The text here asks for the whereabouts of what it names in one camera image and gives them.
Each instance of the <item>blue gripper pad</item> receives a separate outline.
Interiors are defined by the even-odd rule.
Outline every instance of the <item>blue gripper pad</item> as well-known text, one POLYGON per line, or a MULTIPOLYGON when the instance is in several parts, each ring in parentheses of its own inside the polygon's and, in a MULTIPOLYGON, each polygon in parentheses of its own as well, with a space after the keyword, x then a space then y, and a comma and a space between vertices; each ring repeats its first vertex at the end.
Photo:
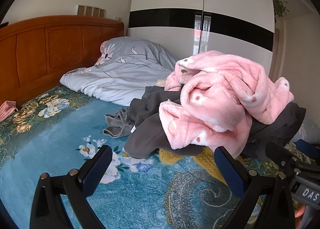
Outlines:
POLYGON ((110 146, 103 145, 92 159, 82 165, 78 181, 84 197, 93 195, 111 161, 112 149, 110 146))
POLYGON ((243 199, 249 184, 245 167, 239 161, 234 160, 223 146, 216 148, 213 157, 233 195, 243 199))
POLYGON ((309 158, 313 160, 320 158, 320 150, 312 144, 309 144, 303 140, 298 140, 296 142, 296 146, 298 151, 304 153, 309 158))

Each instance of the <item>hanging plant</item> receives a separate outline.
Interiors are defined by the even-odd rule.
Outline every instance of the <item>hanging plant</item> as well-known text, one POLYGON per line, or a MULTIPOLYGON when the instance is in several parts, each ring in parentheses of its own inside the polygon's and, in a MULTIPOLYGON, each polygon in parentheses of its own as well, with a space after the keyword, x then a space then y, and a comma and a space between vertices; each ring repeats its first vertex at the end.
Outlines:
POLYGON ((275 22, 276 16, 283 17, 287 15, 287 12, 290 12, 284 5, 281 0, 273 0, 273 8, 275 11, 275 22))

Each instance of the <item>metal screw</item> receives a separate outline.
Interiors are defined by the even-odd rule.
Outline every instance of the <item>metal screw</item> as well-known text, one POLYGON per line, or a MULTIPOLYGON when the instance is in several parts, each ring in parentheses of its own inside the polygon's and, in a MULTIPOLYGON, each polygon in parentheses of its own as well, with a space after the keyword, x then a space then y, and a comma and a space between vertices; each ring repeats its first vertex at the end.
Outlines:
POLYGON ((295 172, 296 175, 299 175, 301 173, 301 170, 298 168, 295 168, 293 171, 295 172))
POLYGON ((42 173, 41 176, 40 176, 40 178, 41 178, 41 179, 45 179, 45 178, 47 178, 47 176, 48 176, 48 173, 42 173))
POLYGON ((285 174, 284 174, 284 173, 279 173, 279 178, 285 179, 285 178, 286 178, 286 177, 285 177, 285 174))
POLYGON ((77 173, 78 173, 78 170, 77 170, 76 168, 74 168, 74 169, 72 169, 72 170, 69 171, 69 174, 70 174, 71 176, 74 176, 74 175, 76 175, 77 173))
POLYGON ((250 176, 256 176, 257 172, 254 169, 249 170, 249 175, 250 176))

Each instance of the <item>person's hand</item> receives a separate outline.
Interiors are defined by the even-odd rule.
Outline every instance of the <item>person's hand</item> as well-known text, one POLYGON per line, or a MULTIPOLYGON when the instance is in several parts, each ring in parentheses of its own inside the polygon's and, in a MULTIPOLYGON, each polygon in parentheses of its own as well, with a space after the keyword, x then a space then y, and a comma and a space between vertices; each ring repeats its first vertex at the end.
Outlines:
POLYGON ((294 212, 294 217, 296 218, 296 229, 298 229, 300 226, 302 216, 303 216, 305 210, 306 210, 306 206, 302 205, 298 210, 296 210, 294 212))

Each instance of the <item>black glass stripe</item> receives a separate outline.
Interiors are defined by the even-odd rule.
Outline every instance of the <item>black glass stripe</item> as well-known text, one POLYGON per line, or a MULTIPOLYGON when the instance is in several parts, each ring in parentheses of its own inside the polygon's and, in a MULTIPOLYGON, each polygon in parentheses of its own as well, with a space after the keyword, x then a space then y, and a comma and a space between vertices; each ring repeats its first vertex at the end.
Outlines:
MULTIPOLYGON (((201 15, 201 10, 183 8, 131 11, 129 28, 181 27, 194 29, 196 18, 201 18, 201 15)), ((218 13, 204 12, 203 17, 210 20, 210 32, 237 38, 272 51, 273 32, 263 27, 218 13)))

